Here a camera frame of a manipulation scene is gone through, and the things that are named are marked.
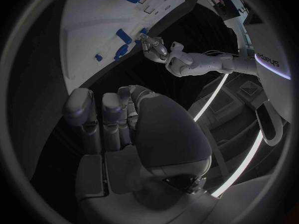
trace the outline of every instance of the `white robotic arm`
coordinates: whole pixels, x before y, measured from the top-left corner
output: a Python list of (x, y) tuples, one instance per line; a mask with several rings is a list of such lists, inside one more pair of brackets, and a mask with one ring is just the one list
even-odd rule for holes
[(209, 71), (224, 74), (235, 71), (258, 76), (255, 60), (249, 57), (235, 58), (228, 54), (208, 56), (200, 53), (185, 53), (183, 52), (184, 46), (178, 42), (173, 42), (171, 52), (167, 53), (160, 37), (150, 38), (141, 34), (141, 38), (145, 57), (164, 63), (166, 69), (177, 77), (198, 76)]

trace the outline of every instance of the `curved light strip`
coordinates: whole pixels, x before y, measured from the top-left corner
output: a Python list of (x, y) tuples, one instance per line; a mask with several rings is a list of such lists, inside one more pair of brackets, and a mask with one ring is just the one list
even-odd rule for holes
[(278, 71), (272, 69), (271, 67), (267, 66), (265, 63), (263, 63), (263, 62), (257, 57), (257, 54), (254, 54), (254, 57), (255, 57), (255, 59), (256, 59), (256, 61), (257, 61), (258, 63), (260, 63), (263, 67), (267, 68), (268, 70), (270, 70), (270, 71), (274, 72), (275, 74), (277, 74), (277, 75), (279, 75), (279, 76), (281, 76), (281, 77), (284, 77), (284, 78), (286, 78), (286, 79), (288, 79), (288, 80), (291, 79), (290, 76), (286, 76), (286, 75), (284, 75), (284, 74), (282, 74), (282, 73), (280, 73), (280, 72), (278, 72)]
[(263, 135), (262, 135), (262, 131), (260, 130), (256, 141), (254, 142), (252, 148), (250, 149), (244, 161), (241, 163), (240, 167), (220, 188), (218, 188), (214, 193), (212, 193), (212, 196), (216, 198), (219, 197), (226, 189), (228, 189), (238, 179), (238, 177), (243, 173), (243, 171), (245, 170), (245, 168), (248, 166), (253, 156), (255, 155), (256, 151), (258, 150), (262, 139), (263, 139)]
[(209, 98), (208, 102), (203, 106), (203, 108), (201, 109), (201, 111), (195, 116), (195, 118), (194, 118), (195, 122), (205, 112), (205, 110), (208, 108), (208, 106), (212, 103), (213, 99), (215, 99), (216, 95), (218, 94), (218, 92), (220, 91), (220, 89), (223, 86), (224, 82), (226, 81), (227, 77), (228, 77), (228, 74), (225, 74), (224, 77), (223, 77), (223, 79), (222, 79), (222, 81), (220, 82), (220, 84), (218, 85), (218, 87), (216, 88), (216, 90), (214, 91), (214, 93), (212, 94), (212, 96)]

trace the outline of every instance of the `led light strip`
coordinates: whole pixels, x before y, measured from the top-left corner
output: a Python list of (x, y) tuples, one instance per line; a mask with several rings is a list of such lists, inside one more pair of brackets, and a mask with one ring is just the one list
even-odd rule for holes
[(196, 122), (201, 115), (205, 112), (205, 110), (208, 108), (208, 106), (212, 103), (213, 99), (215, 99), (216, 95), (218, 94), (218, 92), (220, 91), (221, 87), (223, 86), (224, 82), (226, 81), (228, 77), (228, 74), (225, 74), (222, 81), (220, 82), (220, 84), (218, 85), (218, 87), (216, 88), (216, 90), (214, 91), (214, 93), (212, 94), (212, 96), (209, 98), (208, 102), (203, 106), (203, 108), (201, 109), (201, 111), (195, 116), (194, 121)]
[(290, 76), (286, 76), (286, 75), (284, 75), (284, 74), (282, 74), (282, 73), (280, 73), (280, 72), (278, 72), (278, 71), (276, 71), (276, 70), (270, 68), (270, 67), (267, 66), (266, 64), (264, 64), (264, 63), (257, 57), (257, 54), (254, 54), (254, 57), (255, 57), (255, 59), (256, 59), (256, 61), (257, 61), (258, 63), (260, 63), (263, 67), (267, 68), (268, 70), (270, 70), (270, 71), (274, 72), (275, 74), (277, 74), (277, 75), (279, 75), (279, 76), (281, 76), (281, 77), (284, 77), (284, 78), (286, 78), (286, 79), (288, 79), (288, 80), (291, 79)]
[(218, 188), (214, 193), (212, 193), (212, 196), (216, 198), (219, 197), (226, 189), (228, 189), (238, 179), (238, 177), (243, 173), (243, 171), (245, 170), (245, 168), (248, 166), (253, 156), (255, 155), (256, 151), (258, 150), (262, 142), (262, 139), (263, 139), (263, 135), (262, 135), (262, 131), (260, 130), (252, 148), (250, 149), (244, 161), (241, 163), (240, 167), (220, 188)]

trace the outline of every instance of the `robotic arm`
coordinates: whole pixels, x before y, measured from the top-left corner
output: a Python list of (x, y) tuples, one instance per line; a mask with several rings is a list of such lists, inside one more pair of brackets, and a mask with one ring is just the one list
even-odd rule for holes
[(209, 71), (230, 74), (239, 72), (258, 76), (254, 59), (235, 58), (232, 55), (220, 54), (208, 56), (200, 53), (185, 53), (184, 46), (178, 42), (173, 42), (171, 52), (168, 53), (160, 37), (150, 38), (141, 33), (141, 42), (145, 57), (165, 64), (166, 69), (174, 76), (198, 76)]

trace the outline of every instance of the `robotic hand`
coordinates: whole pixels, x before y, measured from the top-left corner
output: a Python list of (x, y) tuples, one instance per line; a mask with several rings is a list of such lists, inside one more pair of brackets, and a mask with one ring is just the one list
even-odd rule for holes
[(166, 69), (174, 76), (198, 76), (209, 71), (230, 74), (239, 72), (258, 76), (256, 63), (249, 57), (235, 58), (232, 55), (220, 54), (208, 56), (200, 53), (185, 53), (184, 46), (173, 42), (171, 52), (168, 53), (161, 37), (151, 38), (143, 33), (140, 34), (145, 57), (165, 64)]

